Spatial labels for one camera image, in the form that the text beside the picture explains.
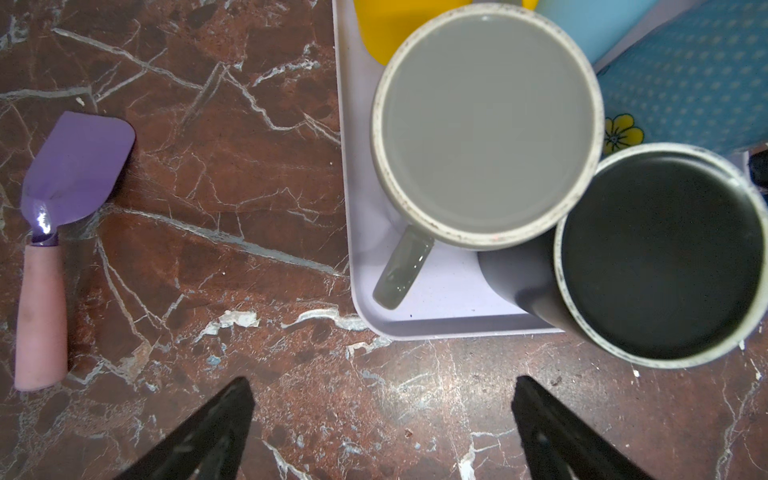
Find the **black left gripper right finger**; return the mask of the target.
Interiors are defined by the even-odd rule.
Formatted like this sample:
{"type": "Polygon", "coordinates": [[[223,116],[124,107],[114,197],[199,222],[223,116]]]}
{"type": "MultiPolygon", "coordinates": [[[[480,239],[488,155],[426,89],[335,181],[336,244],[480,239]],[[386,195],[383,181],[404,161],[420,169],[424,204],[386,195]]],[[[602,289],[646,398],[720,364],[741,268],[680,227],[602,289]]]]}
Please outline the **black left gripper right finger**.
{"type": "Polygon", "coordinates": [[[528,375],[516,379],[511,410],[533,479],[650,477],[528,375]]]}

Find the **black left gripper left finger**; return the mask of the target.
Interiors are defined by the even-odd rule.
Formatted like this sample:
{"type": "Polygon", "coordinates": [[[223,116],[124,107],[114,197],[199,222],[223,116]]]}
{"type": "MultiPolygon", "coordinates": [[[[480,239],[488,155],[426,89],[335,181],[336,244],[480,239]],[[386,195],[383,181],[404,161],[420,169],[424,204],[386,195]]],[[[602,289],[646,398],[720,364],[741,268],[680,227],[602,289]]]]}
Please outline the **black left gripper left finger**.
{"type": "Polygon", "coordinates": [[[247,378],[232,380],[119,479],[235,479],[255,400],[247,378]]]}

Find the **black mug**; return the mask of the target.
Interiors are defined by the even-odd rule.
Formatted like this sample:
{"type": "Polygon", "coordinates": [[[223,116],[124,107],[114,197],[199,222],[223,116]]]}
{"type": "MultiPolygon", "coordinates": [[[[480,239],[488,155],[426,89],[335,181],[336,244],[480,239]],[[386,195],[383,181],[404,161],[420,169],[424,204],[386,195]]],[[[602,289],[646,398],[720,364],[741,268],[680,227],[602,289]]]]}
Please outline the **black mug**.
{"type": "Polygon", "coordinates": [[[654,143],[603,160],[545,234],[482,252],[490,288],[628,362],[684,369],[734,350],[767,311],[767,205],[709,150],[654,143]]]}

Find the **teal patterned mug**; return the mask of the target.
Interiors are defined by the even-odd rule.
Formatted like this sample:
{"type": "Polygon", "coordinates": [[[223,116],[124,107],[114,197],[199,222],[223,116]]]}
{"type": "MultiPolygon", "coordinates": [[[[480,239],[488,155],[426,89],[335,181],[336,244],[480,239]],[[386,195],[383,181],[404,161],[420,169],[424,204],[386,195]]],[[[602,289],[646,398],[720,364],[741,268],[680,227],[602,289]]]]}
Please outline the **teal patterned mug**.
{"type": "Polygon", "coordinates": [[[603,153],[674,142],[728,156],[767,140],[767,4],[706,1],[597,75],[603,153]]]}

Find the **grey mug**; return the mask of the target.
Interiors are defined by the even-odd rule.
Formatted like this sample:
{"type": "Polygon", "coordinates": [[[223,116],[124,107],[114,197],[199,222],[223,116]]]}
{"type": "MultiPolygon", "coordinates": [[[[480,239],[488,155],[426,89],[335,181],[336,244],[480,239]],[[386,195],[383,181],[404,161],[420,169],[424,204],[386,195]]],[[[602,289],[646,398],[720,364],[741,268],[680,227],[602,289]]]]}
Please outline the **grey mug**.
{"type": "Polygon", "coordinates": [[[375,301],[397,308],[436,242],[495,251],[550,230],[595,174],[603,120],[585,54],[533,11],[470,4],[415,30],[372,104],[378,181],[408,222],[375,301]]]}

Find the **light blue mug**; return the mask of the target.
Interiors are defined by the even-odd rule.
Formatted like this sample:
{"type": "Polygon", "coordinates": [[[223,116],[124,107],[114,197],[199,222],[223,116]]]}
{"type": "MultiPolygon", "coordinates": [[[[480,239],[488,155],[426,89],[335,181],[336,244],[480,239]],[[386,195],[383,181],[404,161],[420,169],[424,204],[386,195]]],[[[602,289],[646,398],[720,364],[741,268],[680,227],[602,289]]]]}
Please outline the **light blue mug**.
{"type": "Polygon", "coordinates": [[[539,0],[535,12],[558,25],[595,64],[656,3],[657,0],[539,0]]]}

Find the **yellow mug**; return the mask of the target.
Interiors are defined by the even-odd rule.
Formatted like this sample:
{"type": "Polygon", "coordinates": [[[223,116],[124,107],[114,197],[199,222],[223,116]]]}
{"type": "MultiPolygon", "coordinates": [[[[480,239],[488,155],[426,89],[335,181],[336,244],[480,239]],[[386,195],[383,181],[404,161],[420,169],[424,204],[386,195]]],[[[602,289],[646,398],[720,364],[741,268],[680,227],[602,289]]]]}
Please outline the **yellow mug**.
{"type": "Polygon", "coordinates": [[[362,43],[389,72],[394,70],[388,66],[390,59],[414,31],[445,12],[472,4],[495,6],[496,10],[505,4],[544,22],[541,15],[533,14],[537,1],[354,1],[362,43]]]}

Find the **lavender tray mat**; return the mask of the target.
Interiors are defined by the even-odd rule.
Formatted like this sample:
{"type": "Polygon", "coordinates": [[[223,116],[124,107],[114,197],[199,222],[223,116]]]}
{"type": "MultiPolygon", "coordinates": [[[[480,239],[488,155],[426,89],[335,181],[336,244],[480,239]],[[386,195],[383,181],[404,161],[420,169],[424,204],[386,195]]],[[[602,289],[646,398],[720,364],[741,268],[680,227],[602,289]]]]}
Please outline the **lavender tray mat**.
{"type": "MultiPolygon", "coordinates": [[[[375,301],[374,288],[408,225],[380,185],[371,153],[372,104],[386,67],[362,43],[354,1],[335,2],[333,13],[351,286],[360,317],[378,334],[400,340],[560,331],[490,288],[478,261],[489,251],[440,241],[397,308],[375,301]]],[[[648,13],[656,25],[671,19],[657,4],[648,13]]]]}

